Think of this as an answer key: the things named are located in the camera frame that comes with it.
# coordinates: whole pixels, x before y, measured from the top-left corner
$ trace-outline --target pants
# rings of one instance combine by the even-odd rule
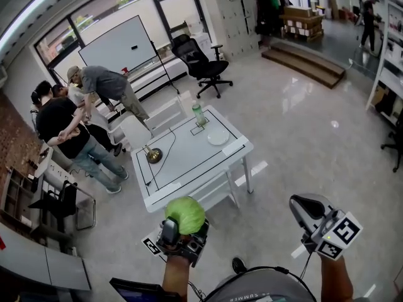
[[[365,25],[363,37],[361,39],[361,44],[365,45],[367,37],[370,37],[371,51],[375,50],[375,27],[373,24]]]
[[[125,92],[120,99],[126,111],[132,112],[136,118],[145,126],[144,120],[150,118],[141,106],[140,101],[137,99],[133,92],[132,86],[127,82]]]
[[[86,128],[99,144],[101,144],[106,151],[110,151],[115,146],[111,143],[111,140],[109,139],[108,132],[106,132],[104,129],[99,127],[98,125],[86,125]]]
[[[77,154],[72,161],[79,167],[83,168],[86,172],[91,174],[96,180],[102,183],[109,191],[118,191],[119,185],[113,182],[96,163],[89,157],[98,159],[109,170],[116,174],[118,177],[124,179],[127,176],[125,168],[116,163],[116,159],[107,152],[101,145],[95,140],[93,136],[89,136],[87,144]]]

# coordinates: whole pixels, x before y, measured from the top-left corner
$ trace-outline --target camera operator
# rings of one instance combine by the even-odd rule
[[[353,285],[348,277],[344,257],[337,261],[321,256],[322,260],[322,302],[364,302],[364,298],[353,300]],[[190,262],[184,257],[168,257],[162,288],[167,292],[178,293],[183,302],[187,301]],[[232,268],[236,274],[224,279],[217,292],[207,296],[209,302],[230,301],[278,301],[312,302],[311,293],[303,285],[280,271],[260,269],[247,272],[243,261],[235,257]]]

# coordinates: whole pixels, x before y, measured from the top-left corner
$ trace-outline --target wooden step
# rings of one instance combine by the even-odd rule
[[[342,78],[337,77],[322,69],[321,67],[307,62],[304,59],[301,59],[300,57],[290,55],[289,53],[283,53],[277,50],[269,49],[262,53],[262,57],[296,70],[297,72],[300,72],[331,89]]]
[[[326,70],[330,74],[333,74],[337,77],[342,77],[345,73],[345,70],[340,67],[335,65],[334,63],[323,59],[320,56],[314,55],[310,52],[306,52],[305,50],[299,49],[294,46],[287,45],[286,43],[275,43],[271,46],[271,49],[277,50],[279,52],[283,53],[288,53],[290,55],[293,55],[295,57],[298,57],[306,62],[310,62],[321,69]]]

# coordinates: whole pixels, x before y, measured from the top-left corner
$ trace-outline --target whiteboard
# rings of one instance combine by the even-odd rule
[[[140,16],[112,28],[79,51],[87,66],[103,66],[123,73],[157,56]]]

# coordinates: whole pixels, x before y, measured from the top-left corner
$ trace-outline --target gray t-shirt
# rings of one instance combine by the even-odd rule
[[[281,272],[264,269],[246,273],[224,286],[211,302],[313,302],[308,291],[294,278]]]
[[[125,76],[111,72],[102,66],[88,66],[81,70],[84,94],[97,92],[99,95],[119,101],[128,81]]]

